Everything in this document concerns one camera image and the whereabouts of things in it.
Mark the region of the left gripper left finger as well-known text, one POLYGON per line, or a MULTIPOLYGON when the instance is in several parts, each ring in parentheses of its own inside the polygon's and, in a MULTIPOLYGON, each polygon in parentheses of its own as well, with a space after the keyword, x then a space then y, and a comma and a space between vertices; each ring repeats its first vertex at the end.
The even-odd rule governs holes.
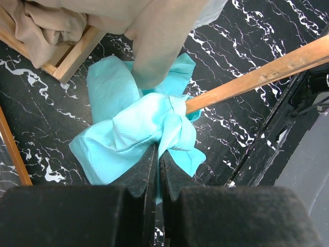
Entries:
POLYGON ((1 198, 1 246, 152 246, 157 145, 109 185, 21 186, 1 198))

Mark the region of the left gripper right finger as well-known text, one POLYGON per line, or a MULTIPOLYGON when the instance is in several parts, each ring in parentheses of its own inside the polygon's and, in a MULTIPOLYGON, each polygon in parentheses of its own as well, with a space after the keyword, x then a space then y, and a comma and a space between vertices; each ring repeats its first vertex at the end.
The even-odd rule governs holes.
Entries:
POLYGON ((205 187, 160 158, 165 246, 322 246, 297 195, 273 186, 205 187))

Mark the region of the teal t shirt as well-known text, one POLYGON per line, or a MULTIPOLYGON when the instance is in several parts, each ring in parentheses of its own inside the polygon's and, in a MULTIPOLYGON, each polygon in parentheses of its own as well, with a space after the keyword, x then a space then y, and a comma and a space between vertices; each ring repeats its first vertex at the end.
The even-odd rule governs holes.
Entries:
POLYGON ((91 65, 87 89, 93 124, 69 147, 88 181, 106 185, 135 165, 152 144, 169 151, 176 164, 193 176, 206 156, 196 149, 193 122, 200 112, 186 114, 184 94, 195 62, 180 55, 165 80, 140 90, 131 74, 133 63, 109 56, 91 65))

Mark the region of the wooden hanger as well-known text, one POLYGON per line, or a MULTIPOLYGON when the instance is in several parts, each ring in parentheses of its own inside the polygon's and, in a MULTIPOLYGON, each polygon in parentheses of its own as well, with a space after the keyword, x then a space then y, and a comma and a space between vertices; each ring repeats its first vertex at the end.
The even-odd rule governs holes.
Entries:
POLYGON ((186 101, 190 114, 215 103, 254 90, 328 62, 328 35, 316 39, 241 77, 186 101))

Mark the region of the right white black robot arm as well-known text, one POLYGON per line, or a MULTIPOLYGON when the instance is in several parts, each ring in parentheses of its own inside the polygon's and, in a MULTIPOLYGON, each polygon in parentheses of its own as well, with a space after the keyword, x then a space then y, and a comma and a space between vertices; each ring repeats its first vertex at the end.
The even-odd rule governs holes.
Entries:
POLYGON ((290 105, 294 108, 290 114, 292 118, 317 107, 328 106, 328 96, 314 103, 318 95, 328 93, 328 62, 301 73, 298 78, 301 80, 290 99, 290 105))

